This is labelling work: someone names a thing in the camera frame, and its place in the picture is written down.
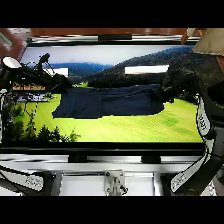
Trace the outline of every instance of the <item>metal bracket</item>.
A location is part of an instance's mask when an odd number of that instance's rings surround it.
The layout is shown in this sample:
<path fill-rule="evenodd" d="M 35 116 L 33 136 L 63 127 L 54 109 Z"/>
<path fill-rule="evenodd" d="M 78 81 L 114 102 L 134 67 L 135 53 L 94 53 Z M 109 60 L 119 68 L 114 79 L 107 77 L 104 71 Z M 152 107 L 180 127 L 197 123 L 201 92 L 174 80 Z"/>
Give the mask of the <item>metal bracket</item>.
<path fill-rule="evenodd" d="M 107 196 L 122 196 L 128 192 L 122 170 L 105 172 L 105 192 Z"/>

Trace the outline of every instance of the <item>mountain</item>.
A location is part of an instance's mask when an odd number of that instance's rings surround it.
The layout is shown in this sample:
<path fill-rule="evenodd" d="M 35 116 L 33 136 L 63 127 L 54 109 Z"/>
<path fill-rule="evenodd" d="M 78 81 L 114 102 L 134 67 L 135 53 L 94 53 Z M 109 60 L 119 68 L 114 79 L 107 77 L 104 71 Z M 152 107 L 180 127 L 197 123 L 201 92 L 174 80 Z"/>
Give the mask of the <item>mountain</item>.
<path fill-rule="evenodd" d="M 76 76 L 93 75 L 97 72 L 103 71 L 112 65 L 103 65 L 95 63 L 58 63 L 51 64 L 53 68 L 68 68 L 69 75 L 75 74 Z"/>
<path fill-rule="evenodd" d="M 178 69 L 183 65 L 190 64 L 202 79 L 216 82 L 217 80 L 212 81 L 212 79 L 216 77 L 215 74 L 220 77 L 218 74 L 220 71 L 215 57 L 193 53 L 192 48 L 192 46 L 174 47 L 153 54 L 134 57 L 92 76 L 87 76 L 85 81 L 88 82 L 89 87 L 98 88 L 161 84 L 164 74 L 125 75 L 125 67 L 169 65 L 169 69 Z"/>

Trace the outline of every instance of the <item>black border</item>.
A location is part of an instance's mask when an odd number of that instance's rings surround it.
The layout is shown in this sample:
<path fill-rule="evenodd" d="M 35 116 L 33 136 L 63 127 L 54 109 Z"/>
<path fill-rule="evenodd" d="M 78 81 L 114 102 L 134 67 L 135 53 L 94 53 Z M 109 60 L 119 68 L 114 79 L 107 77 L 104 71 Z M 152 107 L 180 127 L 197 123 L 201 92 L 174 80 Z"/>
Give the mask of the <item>black border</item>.
<path fill-rule="evenodd" d="M 195 45 L 197 41 L 187 41 L 186 45 Z M 20 59 L 28 47 L 77 46 L 77 45 L 180 45 L 176 40 L 155 41 L 50 41 L 27 43 Z M 197 142 L 153 142 L 153 143 L 114 143 L 114 142 L 76 142 L 76 143 L 40 143 L 40 142 L 3 142 L 1 153 L 5 154 L 47 154 L 47 155 L 149 155 L 149 156 L 201 156 L 204 143 Z"/>

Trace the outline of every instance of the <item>grass field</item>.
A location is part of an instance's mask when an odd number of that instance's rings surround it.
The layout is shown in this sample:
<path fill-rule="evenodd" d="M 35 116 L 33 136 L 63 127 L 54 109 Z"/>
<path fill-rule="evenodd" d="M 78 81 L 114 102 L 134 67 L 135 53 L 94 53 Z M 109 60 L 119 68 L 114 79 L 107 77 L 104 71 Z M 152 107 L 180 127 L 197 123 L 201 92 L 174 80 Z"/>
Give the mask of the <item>grass field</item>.
<path fill-rule="evenodd" d="M 38 104 L 35 123 L 37 131 L 45 124 L 50 130 L 59 127 L 62 134 L 75 132 L 81 137 L 79 142 L 200 142 L 196 128 L 196 106 L 175 100 L 166 103 L 165 110 L 153 116 L 110 116 L 100 119 L 53 119 L 52 112 L 60 103 L 60 95 L 50 102 Z M 28 103 L 31 111 L 36 103 Z M 29 117 L 25 113 L 17 117 L 26 125 Z"/>

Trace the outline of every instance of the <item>dark blue cloth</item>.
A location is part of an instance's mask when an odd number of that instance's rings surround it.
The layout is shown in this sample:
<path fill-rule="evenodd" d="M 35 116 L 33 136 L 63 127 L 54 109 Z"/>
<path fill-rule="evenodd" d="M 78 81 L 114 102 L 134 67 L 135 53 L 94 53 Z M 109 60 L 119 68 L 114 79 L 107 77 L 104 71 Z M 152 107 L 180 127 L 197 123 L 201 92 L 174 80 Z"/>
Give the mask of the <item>dark blue cloth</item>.
<path fill-rule="evenodd" d="M 97 119 L 103 116 L 153 115 L 164 110 L 155 95 L 158 84 L 122 88 L 71 88 L 61 96 L 53 118 Z"/>

